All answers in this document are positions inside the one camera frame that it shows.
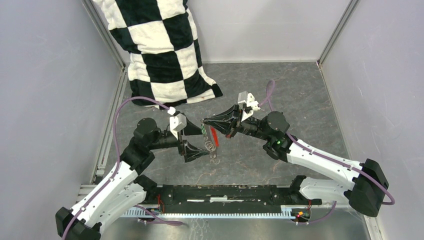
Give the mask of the green tagged key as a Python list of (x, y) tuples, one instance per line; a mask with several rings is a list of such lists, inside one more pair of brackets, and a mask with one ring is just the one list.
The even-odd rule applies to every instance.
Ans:
[(202, 134), (203, 134), (204, 136), (206, 136), (206, 135), (207, 135), (207, 131), (206, 131), (206, 128), (205, 128), (205, 125), (204, 125), (204, 124), (202, 124), (202, 125), (201, 125), (201, 131), (202, 131)]

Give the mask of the silver split keyring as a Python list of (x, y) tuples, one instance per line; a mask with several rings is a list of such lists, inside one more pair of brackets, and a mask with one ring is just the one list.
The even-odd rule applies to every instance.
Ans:
[(206, 150), (208, 150), (209, 152), (214, 152), (216, 151), (217, 147), (215, 146), (215, 144), (211, 141), (205, 141), (204, 142), (204, 147), (206, 148)]

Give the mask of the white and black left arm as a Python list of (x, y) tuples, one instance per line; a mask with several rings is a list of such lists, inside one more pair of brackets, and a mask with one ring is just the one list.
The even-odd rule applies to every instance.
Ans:
[(183, 136), (202, 133), (182, 113), (169, 118), (168, 130), (161, 130), (152, 118), (141, 119), (111, 172), (73, 207), (56, 212), (58, 235), (64, 240), (99, 240), (130, 208), (153, 203), (157, 198), (155, 184), (143, 175), (155, 158), (152, 151), (177, 148), (184, 161), (191, 162), (209, 152), (191, 145)]

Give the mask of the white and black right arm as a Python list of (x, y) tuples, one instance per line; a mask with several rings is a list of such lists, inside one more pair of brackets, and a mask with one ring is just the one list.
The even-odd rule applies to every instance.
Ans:
[(388, 192), (389, 182), (377, 161), (351, 160), (307, 144), (288, 133), (290, 124), (282, 112), (272, 111), (262, 119), (244, 117), (244, 114), (245, 111), (235, 104), (202, 122), (229, 139), (241, 133), (264, 140), (262, 148), (272, 159), (303, 166), (327, 177), (302, 178), (300, 185), (288, 191), (293, 203), (302, 204), (307, 199), (346, 202), (368, 217), (377, 217), (381, 206), (395, 203)]

